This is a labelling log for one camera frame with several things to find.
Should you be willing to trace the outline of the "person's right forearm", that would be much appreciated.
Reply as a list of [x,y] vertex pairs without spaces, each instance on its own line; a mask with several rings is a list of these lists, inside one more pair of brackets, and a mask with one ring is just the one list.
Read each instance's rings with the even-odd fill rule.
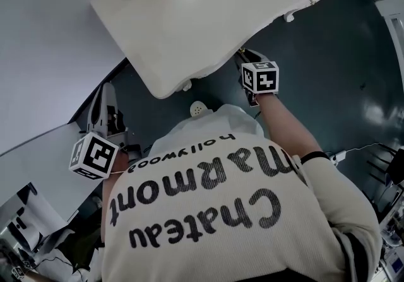
[[314,136],[284,106],[274,94],[256,96],[261,116],[267,126],[270,139],[281,146],[289,155],[300,158],[314,152],[322,153]]

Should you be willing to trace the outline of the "grey desk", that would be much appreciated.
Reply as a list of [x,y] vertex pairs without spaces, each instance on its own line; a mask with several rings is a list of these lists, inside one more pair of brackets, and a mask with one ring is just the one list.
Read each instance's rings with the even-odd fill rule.
[[73,122],[47,132],[0,156],[0,206],[32,183],[68,220],[101,183],[69,170],[79,127]]

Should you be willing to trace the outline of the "cream printed sweater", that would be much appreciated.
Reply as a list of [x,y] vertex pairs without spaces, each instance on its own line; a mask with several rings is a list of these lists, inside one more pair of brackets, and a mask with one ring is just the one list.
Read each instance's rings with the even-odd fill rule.
[[114,185],[102,282],[368,281],[376,214],[322,152],[230,133],[150,156]]

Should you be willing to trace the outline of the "cluttered white workbench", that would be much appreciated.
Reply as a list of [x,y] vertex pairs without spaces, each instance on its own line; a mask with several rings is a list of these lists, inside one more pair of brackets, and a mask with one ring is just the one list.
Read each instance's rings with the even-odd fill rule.
[[383,245],[379,260],[382,282],[404,282],[404,194],[380,223]]

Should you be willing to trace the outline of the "person's cream trousers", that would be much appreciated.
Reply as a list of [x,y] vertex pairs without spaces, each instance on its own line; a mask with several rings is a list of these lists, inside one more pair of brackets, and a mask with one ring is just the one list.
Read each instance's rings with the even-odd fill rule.
[[178,123],[168,134],[154,142],[148,155],[154,156],[230,133],[264,136],[263,128],[253,117],[238,106],[225,104],[215,112],[208,109]]

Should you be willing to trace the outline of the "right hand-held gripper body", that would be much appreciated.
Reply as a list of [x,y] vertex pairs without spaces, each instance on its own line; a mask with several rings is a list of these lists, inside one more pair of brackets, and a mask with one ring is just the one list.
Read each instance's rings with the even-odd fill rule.
[[242,87],[251,107],[256,107],[256,95],[279,91],[279,67],[273,61],[243,63]]

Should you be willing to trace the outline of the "white ornate dressing table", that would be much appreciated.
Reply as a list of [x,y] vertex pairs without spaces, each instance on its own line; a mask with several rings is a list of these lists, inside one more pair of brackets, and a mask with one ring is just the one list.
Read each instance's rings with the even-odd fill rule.
[[232,56],[279,0],[92,0],[149,92],[164,99]]

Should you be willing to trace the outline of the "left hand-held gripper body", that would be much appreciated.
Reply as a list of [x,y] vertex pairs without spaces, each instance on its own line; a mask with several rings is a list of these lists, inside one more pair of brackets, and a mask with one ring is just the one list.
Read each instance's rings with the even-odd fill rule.
[[117,127],[114,132],[95,132],[86,129],[80,132],[80,139],[74,144],[69,169],[88,179],[106,179],[110,176],[119,150],[125,151],[129,161],[141,158],[140,145],[133,140],[133,134],[124,125],[123,114],[117,109]]

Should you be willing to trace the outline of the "person's left forearm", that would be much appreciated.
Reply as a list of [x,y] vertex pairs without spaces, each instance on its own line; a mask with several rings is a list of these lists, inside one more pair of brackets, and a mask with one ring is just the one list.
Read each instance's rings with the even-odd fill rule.
[[125,172],[126,169],[128,168],[128,163],[129,163],[128,154],[123,150],[119,150],[114,160],[111,174],[119,174]]

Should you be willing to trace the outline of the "person's left cream shoe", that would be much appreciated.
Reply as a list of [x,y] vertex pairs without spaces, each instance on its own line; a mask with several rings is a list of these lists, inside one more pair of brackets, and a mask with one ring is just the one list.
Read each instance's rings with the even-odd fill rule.
[[203,102],[195,101],[190,106],[190,114],[192,118],[200,118],[211,114],[213,111],[209,109]]

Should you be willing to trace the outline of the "white storage shelf rack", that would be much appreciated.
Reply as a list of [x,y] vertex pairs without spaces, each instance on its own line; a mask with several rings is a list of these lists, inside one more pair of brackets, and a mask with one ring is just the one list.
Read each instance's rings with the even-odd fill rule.
[[404,68],[404,0],[375,0],[390,32],[401,68]]

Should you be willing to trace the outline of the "black folding chair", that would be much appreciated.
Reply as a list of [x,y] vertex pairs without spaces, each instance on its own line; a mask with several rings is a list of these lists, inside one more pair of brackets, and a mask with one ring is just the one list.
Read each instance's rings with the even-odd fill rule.
[[379,158],[379,160],[387,164],[386,169],[383,169],[370,161],[367,161],[367,163],[384,175],[384,184],[386,187],[391,185],[400,185],[404,181],[404,149],[400,148],[398,150],[394,150],[393,148],[381,143],[378,143],[378,145],[389,152],[389,154],[393,157],[392,160],[388,162]]

